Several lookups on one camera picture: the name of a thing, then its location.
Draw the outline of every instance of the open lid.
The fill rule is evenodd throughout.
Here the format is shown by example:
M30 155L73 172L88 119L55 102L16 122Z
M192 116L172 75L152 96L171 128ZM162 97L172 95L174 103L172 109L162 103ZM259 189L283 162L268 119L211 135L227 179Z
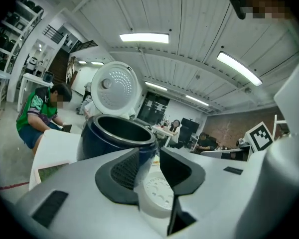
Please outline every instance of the open lid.
M134 108L137 101L138 79L130 66L113 61L102 66L91 83L91 96L96 108L120 116Z

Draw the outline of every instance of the computer screen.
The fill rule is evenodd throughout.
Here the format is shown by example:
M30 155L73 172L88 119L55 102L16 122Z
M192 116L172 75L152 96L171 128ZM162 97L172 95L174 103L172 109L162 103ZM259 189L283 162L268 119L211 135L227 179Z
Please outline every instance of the computer screen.
M185 119L185 118L183 118L181 120L181 124L182 124L182 126L185 126L185 127L189 128L189 130L192 133L196 133L196 131L198 130L198 127L199 127L198 123L196 123L192 120L189 120L189 119Z

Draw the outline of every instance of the desk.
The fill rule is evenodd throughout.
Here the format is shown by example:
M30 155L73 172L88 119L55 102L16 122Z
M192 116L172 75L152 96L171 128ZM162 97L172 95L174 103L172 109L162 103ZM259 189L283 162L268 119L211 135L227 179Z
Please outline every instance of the desk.
M172 133L169 133L169 132L167 132L167 131L165 131L163 128L161 128L159 125L154 125L154 126L152 126L152 129L153 129L153 131L159 131L159 132L161 132L161 133L163 133L164 135L167 135L167 141L166 141L166 143L165 143L165 145L164 145L164 147L167 147L168 146L168 143L169 143L169 141L170 141L170 139L171 139L171 137L173 136L173 134Z
M197 136L190 136L190 138L193 138L196 142L195 142L195 145L194 145L194 148L192 150L194 150L197 146L197 143L198 143L198 140L199 140L199 137Z
M65 160L74 163L77 161L76 153L79 145L80 134L66 133L58 130L46 130L34 156L29 190L33 189L37 183L34 170L38 167L62 162Z
M17 106L17 111L18 112L21 109L23 94L24 94L24 88L25 88L25 84L28 81L31 81L31 82L34 82L34 83L37 83L37 84L40 84L40 85L43 85L43 86L47 86L47 87L53 86L52 82L45 82L40 77L34 76L33 74L30 74L30 73L24 74L23 78L22 78L20 92L19 92L19 98L18 98L18 106Z

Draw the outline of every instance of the ceiling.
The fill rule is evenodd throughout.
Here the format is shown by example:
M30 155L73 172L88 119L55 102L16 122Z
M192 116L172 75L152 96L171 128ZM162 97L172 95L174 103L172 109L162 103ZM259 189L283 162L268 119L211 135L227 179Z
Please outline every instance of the ceiling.
M102 37L95 42L106 44L109 61L129 64L142 80L167 87L166 95L209 103L189 102L207 114L272 105L299 62L299 40L289 22L249 15L240 20L228 0L71 1ZM168 33L169 44L121 41L120 34L134 32ZM255 87L219 62L220 51L241 61L263 84Z

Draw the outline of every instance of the rice cooker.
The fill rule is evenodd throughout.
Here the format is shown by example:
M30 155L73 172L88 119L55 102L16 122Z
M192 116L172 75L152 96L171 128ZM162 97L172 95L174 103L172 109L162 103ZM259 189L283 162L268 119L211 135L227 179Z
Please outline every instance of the rice cooker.
M102 114L88 119L78 146L78 160L137 148L138 178L142 180L147 175L158 149L157 140L144 126L119 117L134 108L138 92L137 77L127 64L110 62L97 71L91 83L91 96Z

